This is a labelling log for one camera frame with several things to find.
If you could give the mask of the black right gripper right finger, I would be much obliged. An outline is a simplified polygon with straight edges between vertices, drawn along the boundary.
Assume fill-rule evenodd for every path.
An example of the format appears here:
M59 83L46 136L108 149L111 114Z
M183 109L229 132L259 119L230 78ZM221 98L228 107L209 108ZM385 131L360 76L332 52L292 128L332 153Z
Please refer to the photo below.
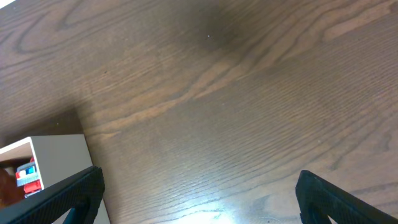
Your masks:
M309 170L300 172L295 194L303 224L397 224L397 219Z

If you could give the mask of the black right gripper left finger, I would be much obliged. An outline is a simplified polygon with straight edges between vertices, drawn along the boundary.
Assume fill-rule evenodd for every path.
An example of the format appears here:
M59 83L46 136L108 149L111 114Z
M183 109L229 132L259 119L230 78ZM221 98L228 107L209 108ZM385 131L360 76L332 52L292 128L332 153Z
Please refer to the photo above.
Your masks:
M26 199L1 210L1 223L93 224L105 190L100 167L86 168Z

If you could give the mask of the red toy fire truck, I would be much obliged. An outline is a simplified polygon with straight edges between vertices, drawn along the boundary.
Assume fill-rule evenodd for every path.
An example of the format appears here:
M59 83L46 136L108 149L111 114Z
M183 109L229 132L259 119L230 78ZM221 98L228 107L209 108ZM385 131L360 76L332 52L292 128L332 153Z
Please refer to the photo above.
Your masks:
M24 190L24 197L27 198L37 192L40 192L43 187L40 182L39 172L34 158L26 164L19 166L16 170L17 186Z

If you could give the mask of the brown plush bear toy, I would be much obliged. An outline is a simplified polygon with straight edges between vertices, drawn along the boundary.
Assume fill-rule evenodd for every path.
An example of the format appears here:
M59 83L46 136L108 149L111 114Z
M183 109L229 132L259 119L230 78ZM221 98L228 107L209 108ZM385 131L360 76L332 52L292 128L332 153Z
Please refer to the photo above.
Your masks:
M11 176L5 169L1 169L1 209L20 202L24 199L24 194L24 189L17 186L15 177Z

